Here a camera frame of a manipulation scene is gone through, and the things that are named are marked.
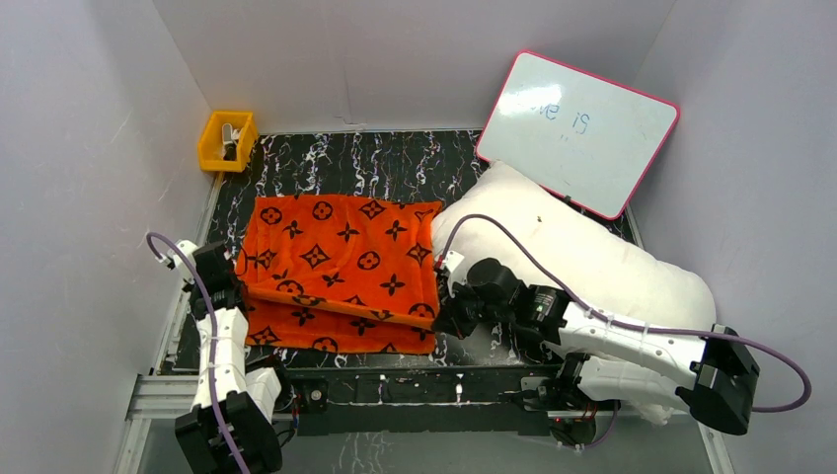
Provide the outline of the orange patterned pillowcase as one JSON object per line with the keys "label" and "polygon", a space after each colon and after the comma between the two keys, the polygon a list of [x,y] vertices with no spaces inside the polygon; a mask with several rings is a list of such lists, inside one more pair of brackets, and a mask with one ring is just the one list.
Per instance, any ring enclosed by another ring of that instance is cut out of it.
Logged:
{"label": "orange patterned pillowcase", "polygon": [[250,346],[428,355],[439,201],[258,197],[236,263]]}

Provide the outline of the white pillow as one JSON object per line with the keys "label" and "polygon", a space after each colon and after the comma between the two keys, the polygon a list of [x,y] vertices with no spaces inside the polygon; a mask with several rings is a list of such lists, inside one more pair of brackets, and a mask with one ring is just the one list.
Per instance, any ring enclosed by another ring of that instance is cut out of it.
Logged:
{"label": "white pillow", "polygon": [[545,267],[599,310],[672,328],[710,330],[717,321],[700,276],[610,233],[502,162],[432,219],[431,238],[434,256],[450,242],[466,270],[495,258],[524,282],[549,285]]}

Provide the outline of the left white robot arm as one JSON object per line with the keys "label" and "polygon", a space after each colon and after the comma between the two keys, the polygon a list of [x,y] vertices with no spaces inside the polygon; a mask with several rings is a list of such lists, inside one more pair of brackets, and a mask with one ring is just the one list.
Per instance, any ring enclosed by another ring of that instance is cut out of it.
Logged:
{"label": "left white robot arm", "polygon": [[245,364],[249,331],[245,288],[221,244],[181,240],[170,252],[184,279],[199,337],[199,365],[189,411],[175,436],[195,473],[274,473],[283,459],[273,411],[290,406],[293,382]]}

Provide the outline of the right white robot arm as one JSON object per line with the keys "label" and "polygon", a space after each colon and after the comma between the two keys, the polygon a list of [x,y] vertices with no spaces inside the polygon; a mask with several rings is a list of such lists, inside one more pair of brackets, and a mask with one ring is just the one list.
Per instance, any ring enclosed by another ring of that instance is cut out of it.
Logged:
{"label": "right white robot arm", "polygon": [[527,284],[493,258],[465,269],[455,252],[440,258],[436,332],[459,338],[500,323],[558,353],[563,367],[551,389],[570,409],[592,401],[631,401],[690,414],[728,435],[745,435],[760,368],[730,328],[678,334],[672,328],[601,315],[565,290]]}

